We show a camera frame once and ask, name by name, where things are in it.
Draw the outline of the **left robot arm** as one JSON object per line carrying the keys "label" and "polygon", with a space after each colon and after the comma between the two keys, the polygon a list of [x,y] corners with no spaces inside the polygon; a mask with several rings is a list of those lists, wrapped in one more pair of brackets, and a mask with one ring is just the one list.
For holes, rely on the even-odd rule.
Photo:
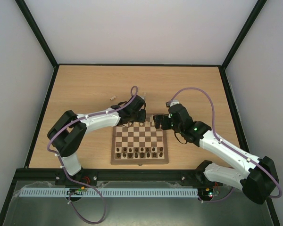
{"label": "left robot arm", "polygon": [[90,114],[66,111],[49,130],[47,149],[58,156],[68,175],[74,176],[82,169],[76,151],[87,133],[127,123],[145,122],[145,107],[145,98],[136,95],[104,111]]}

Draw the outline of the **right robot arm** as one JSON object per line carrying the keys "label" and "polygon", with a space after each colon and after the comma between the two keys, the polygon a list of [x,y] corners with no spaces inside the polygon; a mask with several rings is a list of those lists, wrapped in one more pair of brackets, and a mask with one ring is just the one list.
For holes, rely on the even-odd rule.
{"label": "right robot arm", "polygon": [[279,179],[272,159],[259,158],[224,140],[209,125],[194,121],[182,104],[171,104],[167,114],[156,114],[153,120],[157,129],[171,129],[186,143],[208,150],[230,165],[227,168],[203,161],[196,168],[199,183],[211,181],[231,186],[256,204],[263,204],[276,188]]}

